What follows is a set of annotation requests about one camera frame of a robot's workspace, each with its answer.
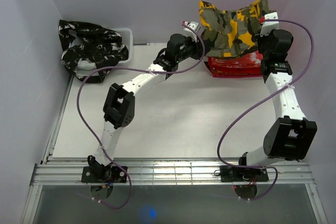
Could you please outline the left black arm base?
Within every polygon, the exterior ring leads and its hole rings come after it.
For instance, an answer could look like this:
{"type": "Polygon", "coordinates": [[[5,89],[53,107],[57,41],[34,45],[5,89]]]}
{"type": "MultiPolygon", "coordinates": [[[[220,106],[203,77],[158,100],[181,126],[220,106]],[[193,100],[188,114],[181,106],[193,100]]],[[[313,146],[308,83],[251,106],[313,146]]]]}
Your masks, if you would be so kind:
{"type": "Polygon", "coordinates": [[[108,166],[102,173],[94,172],[89,166],[85,166],[82,170],[81,182],[82,183],[125,183],[127,176],[117,166],[108,166]]]}

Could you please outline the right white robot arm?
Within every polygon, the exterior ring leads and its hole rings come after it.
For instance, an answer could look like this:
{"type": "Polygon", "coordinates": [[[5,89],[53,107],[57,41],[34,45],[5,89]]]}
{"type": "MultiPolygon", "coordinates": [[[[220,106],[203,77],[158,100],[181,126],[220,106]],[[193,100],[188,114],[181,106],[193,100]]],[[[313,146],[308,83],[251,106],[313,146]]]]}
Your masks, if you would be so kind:
{"type": "Polygon", "coordinates": [[[316,122],[308,120],[301,110],[291,83],[292,69],[286,57],[292,42],[292,34],[283,29],[274,29],[258,38],[258,50],[263,56],[260,70],[273,94],[276,120],[266,133],[263,145],[239,159],[237,174],[242,180],[256,175],[255,166],[304,159],[317,132],[316,122]]]}

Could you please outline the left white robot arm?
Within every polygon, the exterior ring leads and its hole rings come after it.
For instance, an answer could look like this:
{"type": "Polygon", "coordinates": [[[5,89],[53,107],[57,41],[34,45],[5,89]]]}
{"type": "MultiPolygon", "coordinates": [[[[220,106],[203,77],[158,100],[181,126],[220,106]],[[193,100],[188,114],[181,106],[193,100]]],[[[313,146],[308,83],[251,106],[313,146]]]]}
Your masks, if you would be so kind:
{"type": "Polygon", "coordinates": [[[121,85],[114,83],[110,86],[103,106],[104,126],[100,144],[96,153],[88,156],[90,170],[98,181],[106,182],[111,177],[108,165],[113,159],[121,132],[134,118],[136,99],[176,73],[180,62],[188,58],[200,60],[209,51],[209,45],[205,41],[174,34],[166,48],[159,51],[147,68],[149,72],[121,85]]]}

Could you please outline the orange green camouflage trousers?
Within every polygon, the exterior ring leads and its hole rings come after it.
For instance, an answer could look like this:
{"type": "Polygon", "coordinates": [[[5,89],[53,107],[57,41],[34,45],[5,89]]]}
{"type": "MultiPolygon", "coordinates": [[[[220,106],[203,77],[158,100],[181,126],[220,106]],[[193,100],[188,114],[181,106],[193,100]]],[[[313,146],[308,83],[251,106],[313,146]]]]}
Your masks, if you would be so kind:
{"type": "Polygon", "coordinates": [[[199,17],[204,28],[202,40],[208,57],[240,58],[258,48],[259,20],[270,13],[268,0],[257,0],[237,10],[221,10],[199,1],[199,17]]]}

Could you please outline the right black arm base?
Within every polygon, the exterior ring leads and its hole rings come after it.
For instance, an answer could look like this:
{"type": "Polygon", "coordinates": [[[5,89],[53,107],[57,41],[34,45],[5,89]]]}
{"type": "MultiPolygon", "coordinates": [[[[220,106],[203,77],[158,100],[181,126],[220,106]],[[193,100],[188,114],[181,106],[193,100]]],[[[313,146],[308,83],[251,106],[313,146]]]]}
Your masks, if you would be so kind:
{"type": "Polygon", "coordinates": [[[269,177],[265,169],[237,168],[222,165],[214,171],[214,176],[219,177],[221,182],[268,182],[269,177]]]}

